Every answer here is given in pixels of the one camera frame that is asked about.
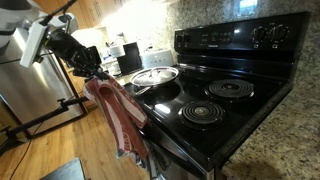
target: backsplash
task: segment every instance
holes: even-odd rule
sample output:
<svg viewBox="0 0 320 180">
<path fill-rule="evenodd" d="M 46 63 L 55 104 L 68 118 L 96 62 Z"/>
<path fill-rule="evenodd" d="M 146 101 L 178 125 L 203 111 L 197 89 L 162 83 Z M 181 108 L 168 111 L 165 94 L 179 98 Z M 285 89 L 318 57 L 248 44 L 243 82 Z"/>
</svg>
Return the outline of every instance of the backsplash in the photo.
<svg viewBox="0 0 320 180">
<path fill-rule="evenodd" d="M 295 85 L 320 87 L 320 0 L 131 0 L 105 24 L 108 34 L 123 31 L 129 40 L 174 53 L 176 29 L 301 11 L 310 11 L 311 18 Z"/>
</svg>

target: pot lid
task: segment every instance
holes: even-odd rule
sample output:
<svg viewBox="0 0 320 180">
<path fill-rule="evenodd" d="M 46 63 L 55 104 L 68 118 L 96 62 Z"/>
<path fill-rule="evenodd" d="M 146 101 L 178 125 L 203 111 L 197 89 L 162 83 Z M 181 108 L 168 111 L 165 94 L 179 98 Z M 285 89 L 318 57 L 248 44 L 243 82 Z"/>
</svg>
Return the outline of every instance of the pot lid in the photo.
<svg viewBox="0 0 320 180">
<path fill-rule="evenodd" d="M 177 77 L 179 71 L 173 67 L 155 67 L 134 74 L 130 82 L 137 86 L 153 86 L 168 82 Z"/>
</svg>

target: wooden floor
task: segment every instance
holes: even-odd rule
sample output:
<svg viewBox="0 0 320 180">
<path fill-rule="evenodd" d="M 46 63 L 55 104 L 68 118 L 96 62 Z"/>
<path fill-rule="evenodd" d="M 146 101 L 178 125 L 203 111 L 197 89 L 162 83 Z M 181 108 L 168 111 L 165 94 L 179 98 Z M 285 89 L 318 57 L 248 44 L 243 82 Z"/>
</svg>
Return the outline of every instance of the wooden floor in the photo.
<svg viewBox="0 0 320 180">
<path fill-rule="evenodd" d="M 28 143 L 0 157 L 0 179 L 10 179 Z M 99 109 L 86 117 L 35 138 L 12 179 L 39 179 L 79 157 L 92 180 L 147 180 L 148 173 L 131 158 L 116 158 L 115 140 Z"/>
</svg>

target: pot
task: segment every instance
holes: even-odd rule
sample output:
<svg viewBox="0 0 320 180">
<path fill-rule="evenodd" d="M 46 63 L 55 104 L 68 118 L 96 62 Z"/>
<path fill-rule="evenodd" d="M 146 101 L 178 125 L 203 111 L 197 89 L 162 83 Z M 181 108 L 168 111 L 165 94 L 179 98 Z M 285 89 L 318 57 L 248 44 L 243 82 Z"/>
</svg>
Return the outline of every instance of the pot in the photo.
<svg viewBox="0 0 320 180">
<path fill-rule="evenodd" d="M 159 86 L 174 81 L 178 74 L 178 69 L 173 67 L 154 67 L 135 73 L 131 77 L 130 82 L 133 85 L 142 88 L 140 91 L 136 92 L 136 95 L 141 95 L 151 88 L 158 88 Z"/>
</svg>

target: black electric stove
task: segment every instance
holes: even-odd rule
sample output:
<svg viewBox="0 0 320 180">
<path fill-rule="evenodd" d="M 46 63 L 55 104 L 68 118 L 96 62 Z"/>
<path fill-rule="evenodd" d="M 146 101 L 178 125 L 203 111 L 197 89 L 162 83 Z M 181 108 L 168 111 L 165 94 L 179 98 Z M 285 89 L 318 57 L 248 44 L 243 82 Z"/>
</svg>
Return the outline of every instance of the black electric stove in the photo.
<svg viewBox="0 0 320 180">
<path fill-rule="evenodd" d="M 209 179 L 292 88 L 308 13 L 177 30 L 179 75 L 135 95 L 141 134 L 193 175 Z"/>
</svg>

